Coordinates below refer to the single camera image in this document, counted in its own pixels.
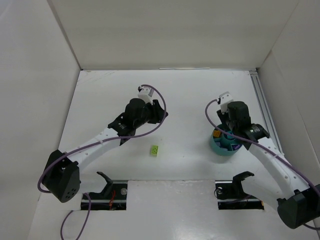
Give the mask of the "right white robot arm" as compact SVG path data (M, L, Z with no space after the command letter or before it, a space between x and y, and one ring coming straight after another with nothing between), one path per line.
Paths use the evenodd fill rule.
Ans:
M215 126L215 129L245 147L274 181L273 184L261 181L256 172L247 170L234 176L236 190L270 205L290 229L306 226L319 218L320 186L314 185L285 159L267 130L251 121L244 102L220 97L217 103L221 126Z

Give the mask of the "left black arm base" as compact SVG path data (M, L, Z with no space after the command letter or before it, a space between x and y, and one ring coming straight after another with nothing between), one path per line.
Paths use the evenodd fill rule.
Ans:
M92 211L125 211L127 209L127 180L112 180L101 171L80 176L82 194L80 209Z

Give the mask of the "lime green lego brick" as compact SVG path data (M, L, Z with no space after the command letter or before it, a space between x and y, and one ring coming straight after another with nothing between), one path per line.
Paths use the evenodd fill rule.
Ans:
M158 156L158 151L159 151L159 146L158 145L152 145L150 148L150 155L152 157L157 157Z

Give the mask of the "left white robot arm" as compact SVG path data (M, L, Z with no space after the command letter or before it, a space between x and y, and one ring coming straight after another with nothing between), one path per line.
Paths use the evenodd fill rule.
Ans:
M166 103L160 104L156 99L148 103L140 98L131 99L124 112L87 143L69 152L53 151L38 181L38 189L53 194L61 203L70 201L79 192L83 183L81 172L88 165L128 140L138 138L136 131L144 124L155 124L159 128L168 115Z

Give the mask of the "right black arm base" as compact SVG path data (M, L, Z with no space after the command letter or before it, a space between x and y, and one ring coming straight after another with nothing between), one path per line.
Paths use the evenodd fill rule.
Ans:
M219 210L264 210L258 198L244 192L242 181L254 174L245 171L235 175L232 180L216 180L214 195Z

